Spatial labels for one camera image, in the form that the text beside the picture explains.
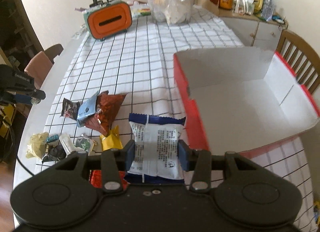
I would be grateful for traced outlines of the yellow snack packet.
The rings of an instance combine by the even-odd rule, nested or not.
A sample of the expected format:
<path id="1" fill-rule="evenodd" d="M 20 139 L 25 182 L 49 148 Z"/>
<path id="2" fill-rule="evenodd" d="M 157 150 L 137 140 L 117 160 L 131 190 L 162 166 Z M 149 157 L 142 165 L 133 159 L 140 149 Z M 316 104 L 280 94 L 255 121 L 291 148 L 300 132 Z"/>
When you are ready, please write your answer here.
<path id="1" fill-rule="evenodd" d="M 109 130 L 107 136 L 100 135 L 100 142 L 103 151 L 109 149 L 123 149 L 119 134 L 119 126 L 116 125 L 113 129 Z"/>

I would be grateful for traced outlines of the red chips packet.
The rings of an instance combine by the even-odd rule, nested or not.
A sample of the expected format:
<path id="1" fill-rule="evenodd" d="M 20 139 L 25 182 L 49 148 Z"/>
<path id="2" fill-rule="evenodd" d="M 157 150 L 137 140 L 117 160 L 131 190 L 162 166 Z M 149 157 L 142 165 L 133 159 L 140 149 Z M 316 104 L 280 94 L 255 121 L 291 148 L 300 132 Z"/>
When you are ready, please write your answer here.
<path id="1" fill-rule="evenodd" d="M 95 188 L 102 188 L 102 177 L 101 177 L 101 170 L 92 170 L 90 177 L 89 177 L 89 183 L 93 185 Z"/>

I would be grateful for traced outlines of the black red snack packet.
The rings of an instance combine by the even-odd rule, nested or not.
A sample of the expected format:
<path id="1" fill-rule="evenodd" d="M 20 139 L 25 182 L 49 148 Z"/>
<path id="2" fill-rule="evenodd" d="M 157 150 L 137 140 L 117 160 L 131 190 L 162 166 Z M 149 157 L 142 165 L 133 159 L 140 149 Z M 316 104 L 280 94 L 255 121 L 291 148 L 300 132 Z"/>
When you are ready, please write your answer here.
<path id="1" fill-rule="evenodd" d="M 81 106 L 80 102 L 72 102 L 64 98 L 62 102 L 61 117 L 66 117 L 66 118 L 71 118 L 73 120 L 76 120 L 80 106 Z"/>

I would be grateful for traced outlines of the green white small packet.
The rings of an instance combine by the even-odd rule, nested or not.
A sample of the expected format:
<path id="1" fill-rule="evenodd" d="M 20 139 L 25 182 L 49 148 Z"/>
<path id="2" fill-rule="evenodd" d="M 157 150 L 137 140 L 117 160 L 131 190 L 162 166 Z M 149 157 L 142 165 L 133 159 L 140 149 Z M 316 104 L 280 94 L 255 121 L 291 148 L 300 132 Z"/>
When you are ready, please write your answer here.
<path id="1" fill-rule="evenodd" d="M 88 154 L 92 152 L 94 146 L 96 145 L 97 142 L 88 137 L 86 134 L 82 134 L 75 141 L 75 147 L 86 151 Z"/>

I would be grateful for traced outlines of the blue white snack packet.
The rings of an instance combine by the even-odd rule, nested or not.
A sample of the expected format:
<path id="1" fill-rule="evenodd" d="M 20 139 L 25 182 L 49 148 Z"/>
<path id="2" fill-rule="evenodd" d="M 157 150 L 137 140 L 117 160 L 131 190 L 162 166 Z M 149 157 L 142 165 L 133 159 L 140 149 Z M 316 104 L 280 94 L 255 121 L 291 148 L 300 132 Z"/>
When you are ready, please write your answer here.
<path id="1" fill-rule="evenodd" d="M 146 183 L 183 182 L 178 161 L 178 140 L 185 118 L 129 114 L 135 140 L 135 157 L 130 175 Z"/>

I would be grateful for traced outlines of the clear packet dark cookie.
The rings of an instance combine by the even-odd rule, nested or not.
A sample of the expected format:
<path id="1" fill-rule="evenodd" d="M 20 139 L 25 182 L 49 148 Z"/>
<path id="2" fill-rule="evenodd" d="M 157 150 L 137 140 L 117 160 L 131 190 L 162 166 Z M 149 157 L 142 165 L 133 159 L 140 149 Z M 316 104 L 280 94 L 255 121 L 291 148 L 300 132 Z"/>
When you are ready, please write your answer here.
<path id="1" fill-rule="evenodd" d="M 78 151 L 78 149 L 76 149 L 70 137 L 68 135 L 61 135 L 59 136 L 59 140 L 46 143 L 46 151 L 43 155 L 42 163 L 63 160 L 73 151 Z"/>

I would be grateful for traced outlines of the wooden chair with pink cloth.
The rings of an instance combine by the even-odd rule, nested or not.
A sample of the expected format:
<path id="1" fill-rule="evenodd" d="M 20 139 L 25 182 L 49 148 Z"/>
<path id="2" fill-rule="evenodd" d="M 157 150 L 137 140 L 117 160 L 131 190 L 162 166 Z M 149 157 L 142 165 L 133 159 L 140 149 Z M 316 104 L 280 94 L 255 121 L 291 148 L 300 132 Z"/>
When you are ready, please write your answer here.
<path id="1" fill-rule="evenodd" d="M 25 67 L 24 72 L 34 79 L 34 85 L 40 89 L 54 64 L 54 58 L 63 52 L 61 44 L 55 44 L 36 54 Z"/>

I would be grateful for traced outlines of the small blue candy wrapper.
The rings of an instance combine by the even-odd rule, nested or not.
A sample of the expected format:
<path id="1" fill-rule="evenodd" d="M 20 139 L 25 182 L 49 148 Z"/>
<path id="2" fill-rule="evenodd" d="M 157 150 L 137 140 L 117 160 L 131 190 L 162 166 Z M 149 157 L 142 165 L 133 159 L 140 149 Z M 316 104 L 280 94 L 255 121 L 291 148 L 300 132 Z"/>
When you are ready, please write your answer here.
<path id="1" fill-rule="evenodd" d="M 48 137 L 46 138 L 46 142 L 47 142 L 47 143 L 52 143 L 52 142 L 55 142 L 55 141 L 57 141 L 57 140 L 59 140 L 59 135 L 58 135 L 58 134 L 54 134 L 54 135 L 48 136 Z"/>

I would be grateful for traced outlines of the pale yellow crumpled wrapper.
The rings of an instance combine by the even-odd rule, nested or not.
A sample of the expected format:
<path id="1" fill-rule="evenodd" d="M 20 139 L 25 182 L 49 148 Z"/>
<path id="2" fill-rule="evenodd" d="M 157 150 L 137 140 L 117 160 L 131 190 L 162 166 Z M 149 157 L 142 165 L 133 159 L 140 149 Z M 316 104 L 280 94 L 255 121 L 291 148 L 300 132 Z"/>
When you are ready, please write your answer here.
<path id="1" fill-rule="evenodd" d="M 46 143 L 48 136 L 49 134 L 47 132 L 33 134 L 30 137 L 29 142 L 27 143 L 27 152 L 25 157 L 27 159 L 33 157 L 37 159 L 42 159 L 46 151 Z"/>

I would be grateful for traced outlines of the brown foil snack bag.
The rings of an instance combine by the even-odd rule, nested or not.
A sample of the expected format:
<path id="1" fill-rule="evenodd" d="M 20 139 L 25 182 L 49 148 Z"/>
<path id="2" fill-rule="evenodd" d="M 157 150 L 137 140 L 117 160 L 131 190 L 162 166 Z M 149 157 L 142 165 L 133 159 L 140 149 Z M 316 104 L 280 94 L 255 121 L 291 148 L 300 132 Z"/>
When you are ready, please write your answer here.
<path id="1" fill-rule="evenodd" d="M 125 97 L 126 94 L 101 92 L 97 96 L 95 113 L 85 121 L 85 127 L 107 136 Z"/>

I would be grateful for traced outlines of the red white cardboard box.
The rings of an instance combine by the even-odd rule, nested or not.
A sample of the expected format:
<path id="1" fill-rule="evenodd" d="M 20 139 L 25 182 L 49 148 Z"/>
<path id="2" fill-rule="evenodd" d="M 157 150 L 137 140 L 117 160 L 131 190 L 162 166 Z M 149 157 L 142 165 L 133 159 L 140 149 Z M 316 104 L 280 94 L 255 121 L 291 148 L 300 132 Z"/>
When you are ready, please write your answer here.
<path id="1" fill-rule="evenodd" d="M 210 48 L 173 58 L 191 148 L 254 157 L 319 122 L 310 92 L 278 52 Z"/>

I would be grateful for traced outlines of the orange teal tissue box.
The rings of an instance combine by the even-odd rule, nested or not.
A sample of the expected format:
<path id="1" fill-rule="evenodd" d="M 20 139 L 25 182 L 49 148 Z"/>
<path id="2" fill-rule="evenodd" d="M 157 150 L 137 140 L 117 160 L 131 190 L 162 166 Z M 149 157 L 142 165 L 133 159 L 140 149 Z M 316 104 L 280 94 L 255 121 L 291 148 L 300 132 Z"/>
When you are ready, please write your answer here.
<path id="1" fill-rule="evenodd" d="M 132 25 L 130 6 L 121 0 L 91 7 L 83 16 L 89 33 L 96 40 L 127 31 Z"/>

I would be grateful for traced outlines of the white grid tablecloth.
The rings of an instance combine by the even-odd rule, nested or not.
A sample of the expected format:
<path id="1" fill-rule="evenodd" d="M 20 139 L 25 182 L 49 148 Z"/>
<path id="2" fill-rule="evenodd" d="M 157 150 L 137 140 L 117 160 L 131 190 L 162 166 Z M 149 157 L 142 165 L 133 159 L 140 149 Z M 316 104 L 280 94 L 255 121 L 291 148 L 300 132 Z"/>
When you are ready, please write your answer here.
<path id="1" fill-rule="evenodd" d="M 122 142 L 133 138 L 131 113 L 186 118 L 174 79 L 174 54 L 238 47 L 243 47 L 240 40 L 223 20 L 199 7 L 193 8 L 190 22 L 184 25 L 158 23 L 146 16 L 128 32 L 104 41 L 86 35 L 70 59 L 56 61 L 42 86 L 53 98 L 43 129 L 52 135 L 66 133 L 73 140 L 81 134 L 97 138 L 97 131 L 78 128 L 74 120 L 61 117 L 64 98 L 84 102 L 97 91 L 126 94 L 114 120 Z M 295 225 L 301 231 L 316 231 L 312 181 L 299 135 L 260 155 L 243 154 L 298 187 L 303 201 Z"/>

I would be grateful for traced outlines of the white cabinet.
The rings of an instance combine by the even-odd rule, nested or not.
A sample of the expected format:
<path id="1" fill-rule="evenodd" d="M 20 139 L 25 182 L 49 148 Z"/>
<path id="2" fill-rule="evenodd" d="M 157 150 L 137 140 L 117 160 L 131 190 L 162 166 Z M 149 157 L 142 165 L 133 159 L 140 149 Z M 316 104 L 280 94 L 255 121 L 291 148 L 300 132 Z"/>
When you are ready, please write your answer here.
<path id="1" fill-rule="evenodd" d="M 244 46 L 267 50 L 276 50 L 282 31 L 288 26 L 287 23 L 254 19 L 254 16 L 222 16 L 221 18 Z"/>

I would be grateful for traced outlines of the wooden chair right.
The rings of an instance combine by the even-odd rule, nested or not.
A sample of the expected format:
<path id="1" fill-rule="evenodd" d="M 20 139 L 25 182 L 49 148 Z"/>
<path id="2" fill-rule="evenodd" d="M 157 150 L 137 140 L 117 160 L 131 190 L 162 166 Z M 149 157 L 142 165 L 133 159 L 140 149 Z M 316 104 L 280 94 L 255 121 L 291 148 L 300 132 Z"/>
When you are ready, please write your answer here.
<path id="1" fill-rule="evenodd" d="M 319 55 L 302 37 L 290 30 L 283 30 L 276 48 L 293 70 L 296 80 L 310 94 L 319 88 Z"/>

